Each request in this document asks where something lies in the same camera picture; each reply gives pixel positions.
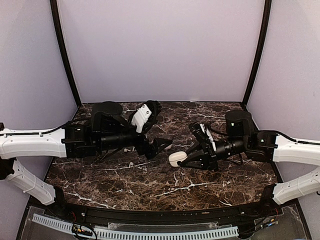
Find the white charging case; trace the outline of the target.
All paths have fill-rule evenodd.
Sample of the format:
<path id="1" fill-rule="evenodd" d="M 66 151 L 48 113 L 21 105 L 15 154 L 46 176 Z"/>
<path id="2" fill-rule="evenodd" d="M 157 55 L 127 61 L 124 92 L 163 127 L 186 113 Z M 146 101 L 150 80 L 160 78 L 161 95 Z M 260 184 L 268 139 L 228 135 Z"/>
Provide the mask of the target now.
<path id="1" fill-rule="evenodd" d="M 178 151 L 178 152 L 175 152 L 175 153 L 172 153 L 169 155 L 168 157 L 168 161 L 170 163 L 170 165 L 172 167 L 179 167 L 180 164 L 186 160 L 188 158 L 188 155 L 186 152 L 184 151 Z"/>

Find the pink earbud charging case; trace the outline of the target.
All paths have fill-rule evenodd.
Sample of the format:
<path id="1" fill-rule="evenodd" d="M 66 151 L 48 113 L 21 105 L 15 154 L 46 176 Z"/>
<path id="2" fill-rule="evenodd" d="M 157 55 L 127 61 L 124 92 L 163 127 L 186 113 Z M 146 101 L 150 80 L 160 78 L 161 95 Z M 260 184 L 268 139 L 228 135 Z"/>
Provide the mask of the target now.
<path id="1" fill-rule="evenodd" d="M 170 150 L 172 148 L 172 144 L 168 145 L 167 147 L 164 148 L 165 151 Z"/>

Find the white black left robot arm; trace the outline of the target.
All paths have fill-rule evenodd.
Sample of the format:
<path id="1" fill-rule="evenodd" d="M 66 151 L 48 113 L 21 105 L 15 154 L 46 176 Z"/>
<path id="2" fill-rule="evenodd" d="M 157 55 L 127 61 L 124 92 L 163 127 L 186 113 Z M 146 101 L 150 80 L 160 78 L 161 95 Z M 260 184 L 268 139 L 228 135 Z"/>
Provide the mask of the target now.
<path id="1" fill-rule="evenodd" d="M 18 157 L 85 158 L 102 152 L 134 147 L 138 155 L 155 158 L 172 144 L 171 139 L 149 141 L 146 133 L 157 122 L 162 110 L 156 100 L 148 100 L 129 119 L 123 107 L 114 101 L 94 104 L 89 118 L 70 120 L 53 129 L 13 130 L 0 126 L 0 178 L 50 206 L 60 218 L 67 218 L 70 206 L 64 202 L 63 190 L 45 183 L 28 171 Z"/>

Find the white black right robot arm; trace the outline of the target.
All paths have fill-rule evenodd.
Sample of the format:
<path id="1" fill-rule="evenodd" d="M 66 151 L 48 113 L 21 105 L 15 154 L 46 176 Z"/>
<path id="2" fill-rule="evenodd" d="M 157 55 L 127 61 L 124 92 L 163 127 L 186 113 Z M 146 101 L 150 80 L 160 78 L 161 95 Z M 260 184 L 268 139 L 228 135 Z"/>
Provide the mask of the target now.
<path id="1" fill-rule="evenodd" d="M 247 111 L 228 111 L 225 122 L 225 137 L 220 140 L 214 140 L 208 125 L 190 124 L 189 130 L 198 143 L 187 151 L 171 154 L 168 158 L 171 166 L 217 171 L 220 160 L 241 153 L 257 162 L 292 162 L 316 166 L 308 174 L 266 186 L 260 202 L 255 205 L 255 213 L 260 217 L 266 217 L 275 205 L 320 192 L 319 141 L 294 139 L 276 130 L 256 130 L 252 115 Z"/>

